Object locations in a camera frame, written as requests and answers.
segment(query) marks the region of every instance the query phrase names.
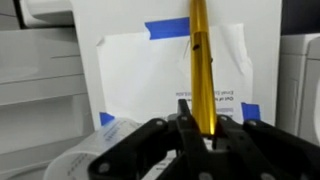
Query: blue tape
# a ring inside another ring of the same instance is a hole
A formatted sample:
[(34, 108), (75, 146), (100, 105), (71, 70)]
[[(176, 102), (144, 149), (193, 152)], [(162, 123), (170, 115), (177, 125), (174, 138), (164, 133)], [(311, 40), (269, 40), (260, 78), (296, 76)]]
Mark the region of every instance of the blue tape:
[(150, 31), (150, 40), (189, 36), (189, 17), (146, 22)]
[(104, 125), (108, 124), (109, 122), (111, 122), (112, 120), (114, 120), (114, 118), (115, 118), (115, 117), (112, 116), (111, 114), (100, 112), (100, 122), (101, 122), (101, 126), (104, 126)]
[(257, 104), (241, 103), (242, 114), (244, 121), (247, 120), (261, 120), (260, 107)]

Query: black metal bracket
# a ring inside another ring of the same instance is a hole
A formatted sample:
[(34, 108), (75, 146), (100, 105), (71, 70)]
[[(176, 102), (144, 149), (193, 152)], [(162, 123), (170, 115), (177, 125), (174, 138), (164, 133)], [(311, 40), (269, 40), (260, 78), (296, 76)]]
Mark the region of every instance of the black metal bracket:
[(262, 121), (237, 124), (218, 116), (213, 150), (207, 149), (185, 100), (168, 122), (152, 119), (96, 159), (91, 180), (138, 180), (167, 152), (177, 156), (157, 180), (320, 179), (320, 149)]

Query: pen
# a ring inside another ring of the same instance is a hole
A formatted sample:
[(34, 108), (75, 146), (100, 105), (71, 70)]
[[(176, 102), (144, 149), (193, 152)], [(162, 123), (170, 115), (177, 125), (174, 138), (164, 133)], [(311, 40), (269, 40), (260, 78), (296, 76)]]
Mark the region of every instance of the pen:
[(203, 135), (213, 135), (217, 122), (209, 26), (205, 0), (190, 0), (192, 115)]

